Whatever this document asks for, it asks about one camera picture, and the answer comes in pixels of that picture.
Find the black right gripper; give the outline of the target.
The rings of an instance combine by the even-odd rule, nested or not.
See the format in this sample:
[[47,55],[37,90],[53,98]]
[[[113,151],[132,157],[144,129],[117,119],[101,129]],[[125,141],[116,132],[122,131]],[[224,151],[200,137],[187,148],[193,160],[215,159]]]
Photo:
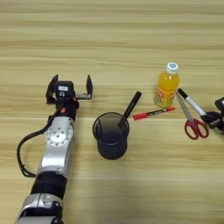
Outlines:
[[224,135],[224,111],[221,111],[220,116],[217,112],[207,112],[200,117],[205,123],[209,123],[209,127],[214,129],[219,126],[221,134]]

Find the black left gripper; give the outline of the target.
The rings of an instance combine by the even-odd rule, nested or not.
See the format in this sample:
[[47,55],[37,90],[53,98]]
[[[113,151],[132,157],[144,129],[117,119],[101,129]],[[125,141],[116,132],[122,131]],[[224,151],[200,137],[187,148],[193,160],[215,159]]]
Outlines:
[[92,99],[91,94],[93,93],[93,83],[91,77],[90,75],[87,76],[87,94],[77,94],[76,96],[72,97],[60,97],[56,102],[56,99],[53,97],[53,94],[55,93],[55,84],[58,81],[58,78],[59,76],[56,74],[47,87],[45,94],[46,103],[56,103],[56,116],[66,116],[74,120],[76,117],[77,110],[80,107],[79,101]]

